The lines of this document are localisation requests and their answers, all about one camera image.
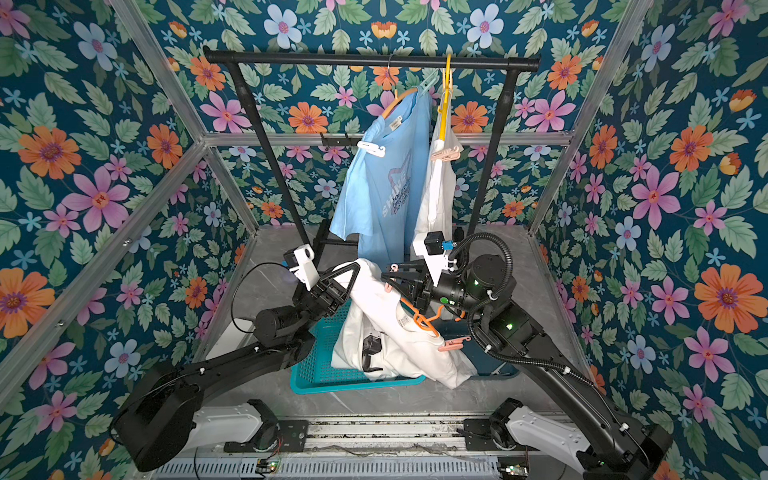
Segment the yellow plastic hanger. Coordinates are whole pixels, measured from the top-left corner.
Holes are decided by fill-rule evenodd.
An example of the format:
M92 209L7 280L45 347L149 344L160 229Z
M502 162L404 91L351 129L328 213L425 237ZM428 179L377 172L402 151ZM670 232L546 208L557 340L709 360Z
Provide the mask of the yellow plastic hanger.
M453 90L453 73L452 73L452 54L448 53L446 56L445 67L443 69L443 93L442 99L438 109L438 140L444 144L448 129L449 109L451 107L451 97Z

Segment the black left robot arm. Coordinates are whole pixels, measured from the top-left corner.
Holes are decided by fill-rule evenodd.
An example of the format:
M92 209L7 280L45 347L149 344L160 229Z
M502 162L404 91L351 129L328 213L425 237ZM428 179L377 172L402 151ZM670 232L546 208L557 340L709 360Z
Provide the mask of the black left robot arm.
M360 266L327 271L291 305L259 312L250 335L255 343L209 360L175 366L160 362L136 384L109 430L140 472L151 472L179 453L231 443L268 451L278 442L278 421L260 400L229 407L211 401L263 375L303 361L316 338L312 328L334 315L351 296Z

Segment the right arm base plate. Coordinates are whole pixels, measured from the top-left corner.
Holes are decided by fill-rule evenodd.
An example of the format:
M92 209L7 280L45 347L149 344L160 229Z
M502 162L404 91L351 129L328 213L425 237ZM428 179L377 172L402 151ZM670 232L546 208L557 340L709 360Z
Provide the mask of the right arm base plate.
M456 428L464 440L465 449L470 452L524 452L527 448L511 438L498 440L491 423L485 418L467 418Z

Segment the mint green clothespin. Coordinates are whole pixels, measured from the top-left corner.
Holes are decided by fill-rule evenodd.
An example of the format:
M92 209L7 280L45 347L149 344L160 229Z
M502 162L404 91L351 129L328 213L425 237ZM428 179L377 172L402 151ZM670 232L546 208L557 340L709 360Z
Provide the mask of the mint green clothespin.
M440 79L440 71L438 69L433 70L425 75L424 79L418 84L418 88L424 91L428 91L430 88L433 88L437 81Z

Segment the white t-shirt black print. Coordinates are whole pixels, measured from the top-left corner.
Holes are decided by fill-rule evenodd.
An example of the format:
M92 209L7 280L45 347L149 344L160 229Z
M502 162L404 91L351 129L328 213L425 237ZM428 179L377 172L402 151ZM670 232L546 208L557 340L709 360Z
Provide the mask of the white t-shirt black print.
M426 233L430 231L442 231L447 240L452 239L453 231L453 203L454 193L457 184L457 177L454 172L452 162L432 161L430 156L433 152L451 147L461 147L456 134L451 130L449 121L445 143L438 140L438 117L435 129L432 135L432 142L429 151L429 160L427 164L427 176L422 190L421 203L419 206L414 236L416 233ZM415 255L410 245L410 253Z

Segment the light blue garment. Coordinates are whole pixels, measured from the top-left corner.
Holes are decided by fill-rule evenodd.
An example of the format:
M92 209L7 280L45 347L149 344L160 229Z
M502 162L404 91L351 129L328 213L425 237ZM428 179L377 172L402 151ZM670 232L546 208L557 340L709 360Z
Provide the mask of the light blue garment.
M358 149L349 166L330 232L358 237L357 255L386 271L405 260L426 180L432 99L419 89L362 137L386 148L378 158Z

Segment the tan orange plastic hanger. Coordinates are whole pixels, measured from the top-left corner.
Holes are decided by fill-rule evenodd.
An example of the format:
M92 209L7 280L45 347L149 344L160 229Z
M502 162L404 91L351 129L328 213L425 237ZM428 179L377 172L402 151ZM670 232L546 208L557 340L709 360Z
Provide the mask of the tan orange plastic hanger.
M387 75L388 75L388 76L390 76L390 75L389 75L389 71L390 71L390 70L391 70L391 68L392 68L392 63L391 63L391 62L392 62L392 59L393 59L394 57L395 57L395 53L392 53L392 54L390 54L390 56L388 57L388 61L387 61L387 65L386 65L386 70L387 70ZM414 94L414 93L417 93L417 92L419 91L419 87L413 87L413 88L409 88L409 89L405 90L405 91L403 92L403 94L402 94L402 95L400 95L400 94L398 93L398 91L397 91L397 88L396 88L396 86L395 86L395 85L396 85L396 84L394 84L394 83L392 84L392 86L393 86L393 90L392 90L392 92L394 92L394 93L393 93L393 100L392 100L392 101L389 103L389 105L388 105L388 106L386 106L386 107L384 108L384 110L383 110L383 111L382 111L382 113L380 114L381 118L384 118L384 119L387 119L387 118L389 118L389 116L391 115L392 111L393 111L393 110L394 110L394 109L395 109L395 108L396 108L396 107L397 107L397 106L398 106L398 105L399 105L399 104L400 104L400 103L401 103L401 102L402 102L402 101L403 101L405 98L407 98L408 96L410 96L410 95L412 95L412 94Z

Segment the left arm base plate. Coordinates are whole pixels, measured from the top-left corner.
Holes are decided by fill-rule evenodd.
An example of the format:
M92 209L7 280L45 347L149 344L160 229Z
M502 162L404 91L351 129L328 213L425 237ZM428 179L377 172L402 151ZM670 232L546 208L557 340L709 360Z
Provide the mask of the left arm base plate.
M262 426L255 436L244 443L226 442L226 453L302 452L308 439L306 420L278 420Z

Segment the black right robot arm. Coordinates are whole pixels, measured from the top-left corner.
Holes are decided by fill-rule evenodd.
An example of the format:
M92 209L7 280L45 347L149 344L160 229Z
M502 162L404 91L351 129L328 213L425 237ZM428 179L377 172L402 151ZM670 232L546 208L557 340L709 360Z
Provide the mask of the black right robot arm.
M514 259L507 243L489 232L459 242L429 232L421 244L425 251L416 259L393 264L382 275L416 323L434 330L422 313L434 304L458 314L486 355L527 375L570 420L542 417L509 398L489 419L494 443L502 449L532 447L585 479L652 478L672 446L671 434L623 412L514 301Z

